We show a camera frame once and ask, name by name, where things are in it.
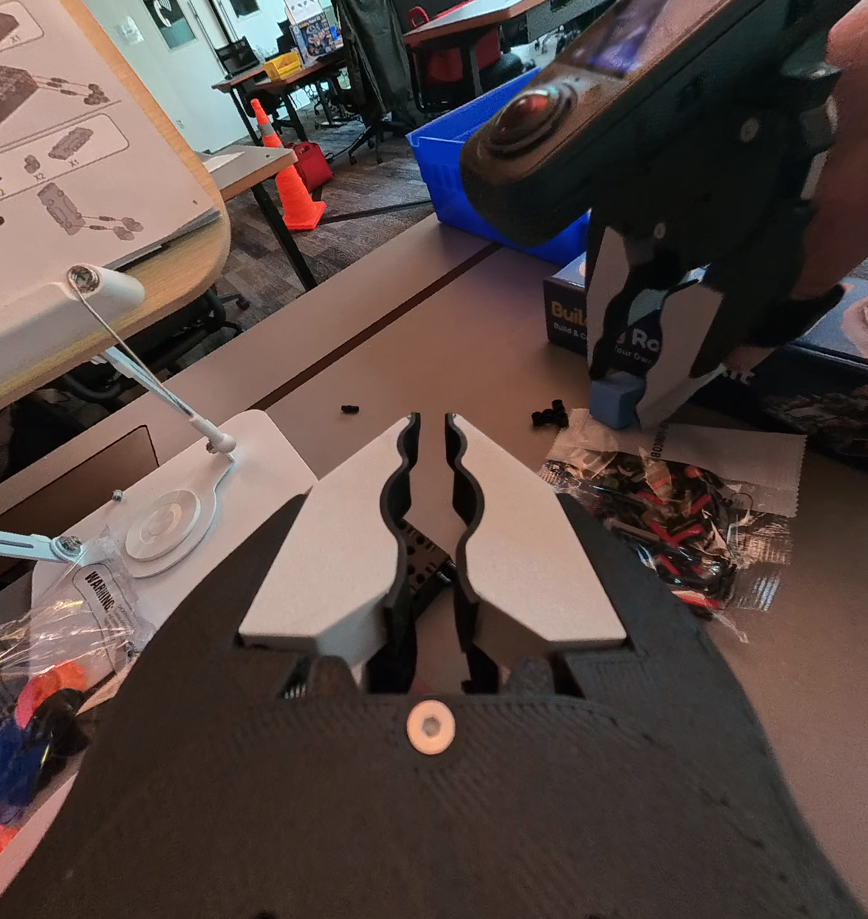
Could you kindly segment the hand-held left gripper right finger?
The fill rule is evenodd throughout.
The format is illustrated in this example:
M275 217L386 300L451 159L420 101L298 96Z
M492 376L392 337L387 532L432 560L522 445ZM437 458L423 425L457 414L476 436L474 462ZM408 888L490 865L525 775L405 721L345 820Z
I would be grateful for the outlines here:
M618 650L627 633L561 496L461 415L446 415L456 549L454 618L470 683L524 658Z

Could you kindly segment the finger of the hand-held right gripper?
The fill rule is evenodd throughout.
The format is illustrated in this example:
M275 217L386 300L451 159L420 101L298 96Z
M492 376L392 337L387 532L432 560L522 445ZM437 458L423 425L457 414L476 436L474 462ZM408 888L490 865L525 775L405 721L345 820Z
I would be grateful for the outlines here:
M645 319L630 319L635 298L646 288L650 238L629 239L609 227L589 228L589 380L612 372L644 377L653 364L641 336Z
M655 429L726 365L747 370L772 353L748 344L746 316L706 285L678 285L662 300L661 347L645 377L643 428Z

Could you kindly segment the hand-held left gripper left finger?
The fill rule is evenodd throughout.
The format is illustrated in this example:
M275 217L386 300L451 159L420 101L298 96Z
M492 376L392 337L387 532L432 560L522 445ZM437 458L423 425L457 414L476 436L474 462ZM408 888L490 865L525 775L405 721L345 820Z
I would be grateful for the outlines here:
M400 523L420 415L398 419L325 475L297 512L241 621L245 646L339 657L370 687L409 687L417 634Z

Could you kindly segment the blue foam cube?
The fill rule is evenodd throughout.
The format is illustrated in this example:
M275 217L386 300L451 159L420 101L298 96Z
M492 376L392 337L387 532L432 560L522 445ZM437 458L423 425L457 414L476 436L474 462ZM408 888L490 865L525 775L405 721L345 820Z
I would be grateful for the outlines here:
M612 371L590 384L591 416L602 425L623 430L638 424L637 405L645 396L645 378Z

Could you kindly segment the white label wheels bag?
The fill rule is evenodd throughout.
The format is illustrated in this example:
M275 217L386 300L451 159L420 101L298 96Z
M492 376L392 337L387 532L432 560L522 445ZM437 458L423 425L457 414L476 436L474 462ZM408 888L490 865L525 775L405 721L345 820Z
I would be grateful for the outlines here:
M138 656L99 647L81 628L71 570L0 624L0 860L74 770L95 731L89 710Z

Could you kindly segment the grey desk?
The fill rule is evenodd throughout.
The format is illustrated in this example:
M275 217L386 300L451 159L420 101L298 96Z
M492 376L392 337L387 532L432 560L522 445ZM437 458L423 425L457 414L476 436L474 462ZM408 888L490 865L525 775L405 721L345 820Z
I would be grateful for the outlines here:
M554 268L434 217L199 360L173 390L221 422L265 411L317 477L401 415L421 414L409 521L454 552L444 416L538 469L554 436L531 413L588 403L577 355L547 343ZM340 411L358 405L357 415ZM768 734L825 853L868 912L868 474L808 451L791 565L741 642L710 635Z

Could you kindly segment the person's right hand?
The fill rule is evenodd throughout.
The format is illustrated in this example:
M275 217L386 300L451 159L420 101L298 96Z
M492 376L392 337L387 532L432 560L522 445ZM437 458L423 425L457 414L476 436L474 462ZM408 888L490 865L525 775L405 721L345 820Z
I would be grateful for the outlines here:
M835 143L818 181L805 260L791 296L816 298L868 257L868 1L840 19L827 60L842 72L833 93Z

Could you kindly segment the white book stand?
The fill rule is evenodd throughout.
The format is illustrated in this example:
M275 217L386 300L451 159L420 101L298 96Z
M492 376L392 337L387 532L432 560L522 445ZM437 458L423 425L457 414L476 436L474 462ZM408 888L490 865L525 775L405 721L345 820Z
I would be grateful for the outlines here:
M117 271L70 236L27 238L36 216L0 234L0 408L37 390L127 339L141 319L159 321L210 288L220 272L215 244L180 241L137 268ZM138 407L160 408L148 433L153 448L175 441L182 451L123 490L91 498L78 468L103 450L124 446L121 434L95 446L72 441L69 457L48 455L48 471L23 471L0 485L0 556L35 560L32 597L52 582L51 565L108 529L129 573L140 581L143 615L155 628L221 563L291 499L317 479L266 413L247 410L214 422L202 397L184 408L154 394Z

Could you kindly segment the silver plastic parts bag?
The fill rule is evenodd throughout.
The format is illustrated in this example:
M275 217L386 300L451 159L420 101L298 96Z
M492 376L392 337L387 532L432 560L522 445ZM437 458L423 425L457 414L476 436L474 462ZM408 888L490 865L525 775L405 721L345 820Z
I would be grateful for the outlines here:
M806 440L685 423L614 431L568 411L541 476L589 511L691 611L745 635L791 563Z

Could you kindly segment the blue robot kit box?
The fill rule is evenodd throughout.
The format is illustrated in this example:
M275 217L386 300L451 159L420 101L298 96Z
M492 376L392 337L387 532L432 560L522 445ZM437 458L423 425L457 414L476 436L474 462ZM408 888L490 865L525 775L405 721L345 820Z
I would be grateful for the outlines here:
M805 335L750 370L726 370L691 404L806 435L818 452L868 473L868 258L842 284L842 300Z

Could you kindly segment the clear empty plastic bag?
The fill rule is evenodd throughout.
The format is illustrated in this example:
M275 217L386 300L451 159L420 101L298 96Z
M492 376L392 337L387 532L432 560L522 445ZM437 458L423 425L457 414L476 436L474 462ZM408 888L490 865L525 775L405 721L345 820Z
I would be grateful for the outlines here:
M78 621L99 647L128 656L141 653L155 633L143 615L134 582L114 562L74 567L69 581L76 590Z

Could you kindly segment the red plastic object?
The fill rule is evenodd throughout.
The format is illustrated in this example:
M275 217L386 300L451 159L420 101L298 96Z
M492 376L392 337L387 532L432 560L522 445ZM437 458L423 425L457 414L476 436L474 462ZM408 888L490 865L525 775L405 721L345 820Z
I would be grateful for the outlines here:
M326 159L325 153L319 144L305 141L288 144L293 150L297 162L294 167L310 194L323 188L334 178L332 169Z

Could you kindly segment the orange traffic cone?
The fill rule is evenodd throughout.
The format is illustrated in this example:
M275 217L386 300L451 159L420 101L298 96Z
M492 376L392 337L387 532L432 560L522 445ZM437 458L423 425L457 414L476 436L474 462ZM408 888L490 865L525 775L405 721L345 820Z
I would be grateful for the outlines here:
M252 98L249 105L253 110L260 131L260 142L270 149L282 149L277 132L267 117L260 101ZM314 201L295 166L282 169L275 178L282 206L282 219L291 231L313 231L320 224L325 213L325 203Z

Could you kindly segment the wooden background table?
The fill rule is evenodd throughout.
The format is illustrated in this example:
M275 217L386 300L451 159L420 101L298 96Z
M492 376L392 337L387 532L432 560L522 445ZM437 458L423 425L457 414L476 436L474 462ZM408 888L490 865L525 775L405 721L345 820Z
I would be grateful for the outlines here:
M198 153L197 156L211 175L223 202L233 201L245 192L252 194L265 223L271 229L303 288L306 291L315 289L317 282L313 272L264 187L268 179L277 177L283 169L294 165L294 151L283 146L270 148L235 144L226 148L222 154Z

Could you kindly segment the instruction booklet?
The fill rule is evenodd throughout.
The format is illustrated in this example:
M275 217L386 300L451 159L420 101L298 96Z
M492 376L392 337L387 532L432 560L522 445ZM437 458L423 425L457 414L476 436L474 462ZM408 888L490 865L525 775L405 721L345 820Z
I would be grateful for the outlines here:
M216 215L60 2L0 2L0 309L73 265L120 269Z

